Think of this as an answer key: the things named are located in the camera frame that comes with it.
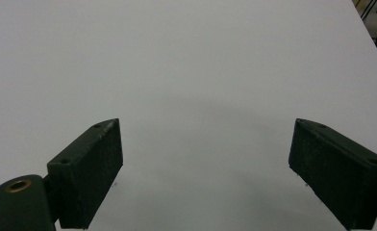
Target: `black object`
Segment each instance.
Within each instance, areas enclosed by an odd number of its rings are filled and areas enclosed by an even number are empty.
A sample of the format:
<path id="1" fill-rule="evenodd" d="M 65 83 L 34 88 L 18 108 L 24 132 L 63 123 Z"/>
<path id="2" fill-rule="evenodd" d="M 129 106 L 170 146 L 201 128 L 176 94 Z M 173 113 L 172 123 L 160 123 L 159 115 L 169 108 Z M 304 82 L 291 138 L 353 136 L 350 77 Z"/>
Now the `black object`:
<path id="1" fill-rule="evenodd" d="M 87 229 L 123 165 L 119 120 L 91 126 L 47 164 L 48 175 L 0 186 L 0 230 Z"/>
<path id="2" fill-rule="evenodd" d="M 365 7 L 363 13 L 362 13 L 362 21 L 365 22 L 369 13 L 374 8 L 375 4 L 377 3 L 377 0 L 371 0 L 368 5 Z"/>
<path id="3" fill-rule="evenodd" d="M 347 229 L 377 218 L 377 154 L 335 130 L 296 119 L 289 166 Z"/>

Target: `white backdrop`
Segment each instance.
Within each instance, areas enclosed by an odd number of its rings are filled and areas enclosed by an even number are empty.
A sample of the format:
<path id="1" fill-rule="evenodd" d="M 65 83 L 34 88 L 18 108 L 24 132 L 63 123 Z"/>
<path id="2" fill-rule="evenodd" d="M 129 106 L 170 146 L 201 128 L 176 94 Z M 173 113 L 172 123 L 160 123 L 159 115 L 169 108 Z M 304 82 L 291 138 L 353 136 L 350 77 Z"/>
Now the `white backdrop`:
<path id="1" fill-rule="evenodd" d="M 293 124 L 377 153 L 377 50 L 349 0 L 0 1 L 0 184 L 114 117 L 89 230 L 343 230 L 289 168 Z"/>

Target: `white surface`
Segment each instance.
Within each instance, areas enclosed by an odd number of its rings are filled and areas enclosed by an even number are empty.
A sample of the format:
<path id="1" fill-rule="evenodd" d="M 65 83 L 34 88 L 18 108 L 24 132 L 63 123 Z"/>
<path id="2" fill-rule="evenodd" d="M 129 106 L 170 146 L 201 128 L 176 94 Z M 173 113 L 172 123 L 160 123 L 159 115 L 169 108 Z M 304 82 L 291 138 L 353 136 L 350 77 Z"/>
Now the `white surface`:
<path id="1" fill-rule="evenodd" d="M 293 124 L 377 153 L 377 50 L 350 0 L 0 1 L 0 184 L 113 117 L 90 230 L 343 230 L 289 168 Z"/>

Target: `mounting hole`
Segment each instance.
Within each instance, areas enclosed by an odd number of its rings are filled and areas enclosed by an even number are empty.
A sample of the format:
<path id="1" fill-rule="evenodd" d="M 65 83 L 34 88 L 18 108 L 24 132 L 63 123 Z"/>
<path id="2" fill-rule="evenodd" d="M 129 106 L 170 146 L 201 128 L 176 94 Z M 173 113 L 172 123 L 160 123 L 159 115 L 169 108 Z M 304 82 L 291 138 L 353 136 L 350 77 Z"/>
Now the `mounting hole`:
<path id="1" fill-rule="evenodd" d="M 368 161 L 374 165 L 377 165 L 377 160 L 375 159 L 368 159 Z"/>
<path id="2" fill-rule="evenodd" d="M 68 158 L 62 159 L 62 160 L 60 161 L 61 164 L 69 164 L 70 162 L 71 162 L 71 160 L 68 159 Z"/>
<path id="3" fill-rule="evenodd" d="M 31 184 L 32 181 L 29 179 L 14 181 L 13 183 L 8 185 L 6 191 L 8 193 L 17 193 L 27 189 Z"/>

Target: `screw hole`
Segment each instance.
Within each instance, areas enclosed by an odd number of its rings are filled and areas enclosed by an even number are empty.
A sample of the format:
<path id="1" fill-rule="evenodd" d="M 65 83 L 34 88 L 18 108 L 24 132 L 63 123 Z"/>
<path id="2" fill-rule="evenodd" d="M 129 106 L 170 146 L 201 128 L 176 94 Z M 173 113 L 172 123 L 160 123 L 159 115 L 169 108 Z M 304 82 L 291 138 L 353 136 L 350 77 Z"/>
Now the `screw hole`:
<path id="1" fill-rule="evenodd" d="M 377 160 L 375 159 L 368 159 L 368 161 L 374 165 L 377 165 Z"/>
<path id="2" fill-rule="evenodd" d="M 60 161 L 60 163 L 61 164 L 68 164 L 69 162 L 70 162 L 71 160 L 69 160 L 69 159 L 62 159 L 61 161 Z"/>
<path id="3" fill-rule="evenodd" d="M 18 180 L 8 185 L 6 188 L 6 191 L 8 193 L 17 193 L 22 190 L 27 189 L 32 184 L 31 180 L 25 179 L 25 180 Z"/>

